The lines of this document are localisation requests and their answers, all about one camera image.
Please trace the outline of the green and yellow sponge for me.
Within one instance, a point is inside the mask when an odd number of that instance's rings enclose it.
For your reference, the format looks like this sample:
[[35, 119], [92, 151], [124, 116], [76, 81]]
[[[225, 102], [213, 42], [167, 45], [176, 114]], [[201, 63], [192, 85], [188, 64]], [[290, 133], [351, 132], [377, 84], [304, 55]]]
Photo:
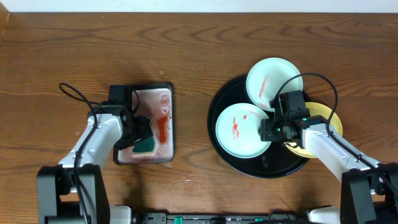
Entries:
[[155, 140], [154, 138], [148, 137], [145, 139], [140, 139], [134, 143], [134, 147], [132, 149], [133, 153], [150, 153], [155, 148]]

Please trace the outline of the yellow plate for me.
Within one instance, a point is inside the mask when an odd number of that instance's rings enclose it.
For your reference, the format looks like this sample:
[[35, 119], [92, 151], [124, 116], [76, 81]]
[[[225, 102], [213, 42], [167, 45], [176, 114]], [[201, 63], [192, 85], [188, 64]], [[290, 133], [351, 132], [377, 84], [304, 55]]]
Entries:
[[[323, 116], [324, 118], [328, 118], [331, 109], [327, 107], [326, 105], [323, 105], [321, 103], [316, 103], [316, 102], [306, 102], [305, 103], [306, 107], [310, 111], [311, 116]], [[331, 125], [334, 127], [335, 131], [342, 136], [343, 135], [343, 126], [341, 123], [340, 118], [338, 117], [337, 114], [334, 114], [331, 119]], [[316, 156], [309, 152], [308, 150], [301, 148], [297, 143], [295, 142], [286, 142], [285, 147], [292, 151], [294, 154], [301, 156], [301, 157], [306, 157], [309, 159], [314, 159]]]

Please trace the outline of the mint green plate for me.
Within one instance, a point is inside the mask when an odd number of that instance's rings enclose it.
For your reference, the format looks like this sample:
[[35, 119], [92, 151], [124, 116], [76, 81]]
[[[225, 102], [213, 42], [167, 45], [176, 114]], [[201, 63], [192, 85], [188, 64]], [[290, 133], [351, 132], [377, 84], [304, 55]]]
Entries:
[[272, 57], [261, 60], [250, 69], [246, 91], [250, 100], [263, 110], [274, 112], [270, 101], [290, 78], [299, 75], [298, 68], [288, 60]]
[[227, 107], [218, 116], [215, 126], [220, 146], [230, 155], [250, 159], [261, 155], [271, 145], [261, 141], [259, 128], [268, 115], [249, 103], [237, 103]]

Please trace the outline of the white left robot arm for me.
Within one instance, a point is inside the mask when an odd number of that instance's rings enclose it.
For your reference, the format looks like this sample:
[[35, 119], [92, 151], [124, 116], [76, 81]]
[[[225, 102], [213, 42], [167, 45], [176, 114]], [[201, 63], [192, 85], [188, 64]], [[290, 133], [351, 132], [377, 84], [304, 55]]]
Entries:
[[70, 153], [37, 173], [39, 223], [136, 223], [131, 207], [109, 204], [101, 170], [112, 152], [141, 144], [153, 144], [149, 119], [117, 105], [93, 110]]

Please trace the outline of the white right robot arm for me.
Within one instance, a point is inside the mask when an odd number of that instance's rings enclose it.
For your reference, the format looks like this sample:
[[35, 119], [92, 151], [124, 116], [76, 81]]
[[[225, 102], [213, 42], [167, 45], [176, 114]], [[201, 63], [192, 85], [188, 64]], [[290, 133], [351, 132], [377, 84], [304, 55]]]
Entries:
[[383, 164], [335, 132], [322, 116], [263, 119], [261, 141], [296, 142], [341, 183], [339, 207], [309, 210], [311, 223], [397, 223], [397, 163]]

